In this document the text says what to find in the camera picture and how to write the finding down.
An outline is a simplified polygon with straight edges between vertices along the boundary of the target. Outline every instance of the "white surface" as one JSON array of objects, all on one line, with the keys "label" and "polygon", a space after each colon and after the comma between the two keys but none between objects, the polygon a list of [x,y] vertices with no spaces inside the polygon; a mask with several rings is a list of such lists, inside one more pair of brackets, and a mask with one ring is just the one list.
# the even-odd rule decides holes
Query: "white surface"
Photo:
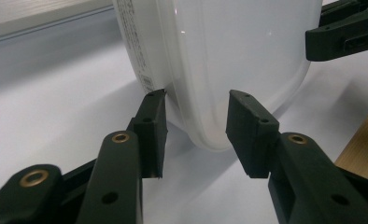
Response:
[{"label": "white surface", "polygon": [[[0,188],[33,164],[66,173],[90,161],[143,95],[113,11],[0,42]],[[312,63],[276,112],[282,132],[313,137],[333,160],[367,114],[368,51]],[[267,180],[249,179],[233,150],[168,129],[163,179],[144,180],[146,224],[277,223]]]},{"label": "white surface", "polygon": [[0,0],[0,37],[111,5],[111,0]]},{"label": "white surface", "polygon": [[321,0],[114,0],[120,31],[145,91],[165,88],[184,130],[202,148],[230,148],[229,90],[275,111],[309,67],[304,32]]}]

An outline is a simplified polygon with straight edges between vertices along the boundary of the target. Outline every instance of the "wooden surface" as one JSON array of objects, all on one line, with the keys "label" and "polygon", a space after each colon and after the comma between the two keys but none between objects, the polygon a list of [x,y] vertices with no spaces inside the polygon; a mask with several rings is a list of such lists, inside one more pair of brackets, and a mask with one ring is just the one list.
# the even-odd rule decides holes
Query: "wooden surface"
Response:
[{"label": "wooden surface", "polygon": [[0,0],[0,37],[111,5],[111,0]]},{"label": "wooden surface", "polygon": [[368,118],[347,144],[335,165],[368,178]]}]

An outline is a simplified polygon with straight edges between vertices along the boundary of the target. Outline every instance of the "screw hole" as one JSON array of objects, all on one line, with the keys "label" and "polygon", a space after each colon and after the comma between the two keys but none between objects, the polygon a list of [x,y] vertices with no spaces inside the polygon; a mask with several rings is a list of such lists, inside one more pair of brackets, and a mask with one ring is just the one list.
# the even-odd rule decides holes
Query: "screw hole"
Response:
[{"label": "screw hole", "polygon": [[21,178],[20,185],[24,188],[29,188],[41,184],[48,178],[48,171],[46,170],[33,170],[24,177]]},{"label": "screw hole", "polygon": [[111,204],[118,200],[118,193],[116,192],[109,192],[105,194],[102,198],[102,203],[104,204]]},{"label": "screw hole", "polygon": [[126,133],[118,133],[112,137],[112,141],[115,143],[123,143],[129,140],[129,135]]},{"label": "screw hole", "polygon": [[332,199],[341,205],[349,205],[349,200],[340,194],[333,194]]},{"label": "screw hole", "polygon": [[296,144],[306,144],[306,138],[303,138],[300,135],[297,134],[292,134],[289,136],[289,139],[291,140],[291,142],[296,143]]}]

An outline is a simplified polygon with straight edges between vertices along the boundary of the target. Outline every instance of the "translucent plastic bottle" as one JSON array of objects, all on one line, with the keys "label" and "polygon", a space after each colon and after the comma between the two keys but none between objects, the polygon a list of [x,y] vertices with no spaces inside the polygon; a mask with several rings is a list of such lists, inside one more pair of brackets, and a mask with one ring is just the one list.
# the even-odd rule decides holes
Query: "translucent plastic bottle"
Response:
[{"label": "translucent plastic bottle", "polygon": [[229,90],[275,111],[304,79],[304,32],[321,0],[114,0],[145,92],[167,90],[168,119],[198,147],[231,147]]}]

